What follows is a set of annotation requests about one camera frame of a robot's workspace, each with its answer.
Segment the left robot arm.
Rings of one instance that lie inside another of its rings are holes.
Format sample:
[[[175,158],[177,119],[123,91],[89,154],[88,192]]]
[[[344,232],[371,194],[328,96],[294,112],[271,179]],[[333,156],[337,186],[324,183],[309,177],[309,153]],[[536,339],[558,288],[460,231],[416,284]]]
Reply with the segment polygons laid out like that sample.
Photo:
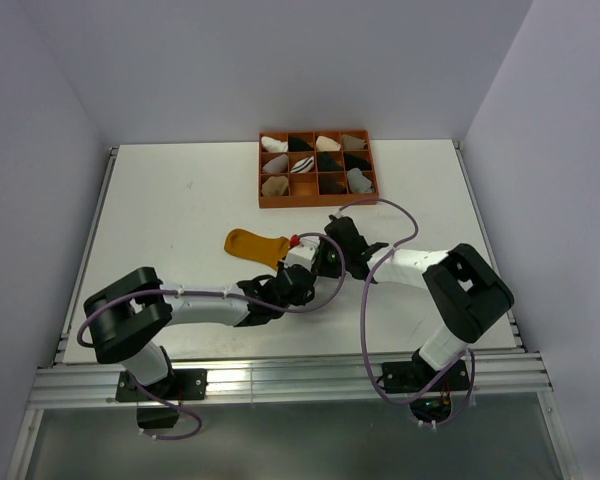
[[[281,267],[227,287],[169,287],[152,267],[141,267],[89,297],[78,343],[95,350],[100,364],[120,364],[152,399],[175,386],[166,350],[153,342],[168,326],[214,323],[255,327],[280,318],[289,307],[314,299],[316,276],[301,265]]]

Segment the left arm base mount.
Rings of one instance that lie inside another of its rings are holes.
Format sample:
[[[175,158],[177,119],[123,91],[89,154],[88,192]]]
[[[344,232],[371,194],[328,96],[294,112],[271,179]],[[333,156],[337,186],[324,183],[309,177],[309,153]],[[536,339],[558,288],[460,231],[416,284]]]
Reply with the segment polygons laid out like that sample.
[[[199,433],[202,420],[184,405],[186,401],[205,399],[207,370],[177,369],[155,384],[143,386],[128,371],[119,375],[115,393],[117,403],[133,403],[136,423],[141,432],[157,440],[183,440]],[[169,434],[179,420],[194,420],[191,432]]]

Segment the dark brown sock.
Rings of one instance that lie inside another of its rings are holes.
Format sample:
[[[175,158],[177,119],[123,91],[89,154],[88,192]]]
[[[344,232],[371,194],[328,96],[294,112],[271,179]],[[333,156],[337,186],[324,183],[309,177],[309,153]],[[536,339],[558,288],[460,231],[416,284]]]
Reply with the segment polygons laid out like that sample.
[[[337,176],[321,174],[318,176],[319,193],[321,195],[343,195],[347,193],[346,187]]]

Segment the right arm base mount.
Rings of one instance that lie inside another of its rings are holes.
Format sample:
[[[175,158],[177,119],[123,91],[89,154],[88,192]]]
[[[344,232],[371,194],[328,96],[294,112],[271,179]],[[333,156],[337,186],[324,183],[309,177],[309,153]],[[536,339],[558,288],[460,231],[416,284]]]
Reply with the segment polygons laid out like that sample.
[[[381,369],[376,384],[385,394],[417,394],[437,375],[416,355],[410,361],[384,362]],[[473,402],[475,377],[474,360],[467,365],[460,358],[451,364],[422,397],[409,404],[416,424],[432,430],[449,424]]]

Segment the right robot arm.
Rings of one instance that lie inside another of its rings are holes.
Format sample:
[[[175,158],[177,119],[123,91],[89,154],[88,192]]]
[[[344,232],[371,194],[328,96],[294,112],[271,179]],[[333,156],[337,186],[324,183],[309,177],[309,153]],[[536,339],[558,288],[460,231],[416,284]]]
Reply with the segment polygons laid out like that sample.
[[[354,221],[332,215],[326,235],[337,243],[343,260],[329,259],[331,247],[320,247],[320,276],[344,267],[365,282],[361,299],[361,346],[366,346],[366,313],[369,291],[380,283],[401,284],[429,293],[442,323],[412,356],[413,378],[432,390],[448,374],[467,347],[476,343],[514,305],[514,295],[479,252],[460,243],[451,250],[401,249],[388,243],[370,244]]]

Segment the mustard yellow sock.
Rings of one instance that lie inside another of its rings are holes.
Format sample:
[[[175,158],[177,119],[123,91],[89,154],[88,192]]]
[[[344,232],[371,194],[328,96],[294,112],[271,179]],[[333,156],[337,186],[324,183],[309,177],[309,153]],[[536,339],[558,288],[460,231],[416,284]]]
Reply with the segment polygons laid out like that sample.
[[[244,229],[231,230],[224,241],[224,251],[236,258],[278,269],[290,249],[287,237],[269,238]]]

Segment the grey sock black stripes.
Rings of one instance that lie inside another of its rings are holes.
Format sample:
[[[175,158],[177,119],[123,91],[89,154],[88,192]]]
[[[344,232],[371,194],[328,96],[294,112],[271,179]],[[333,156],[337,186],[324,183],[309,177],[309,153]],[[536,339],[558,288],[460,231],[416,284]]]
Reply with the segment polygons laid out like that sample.
[[[370,194],[375,192],[373,182],[359,168],[347,171],[347,182],[351,194]]]

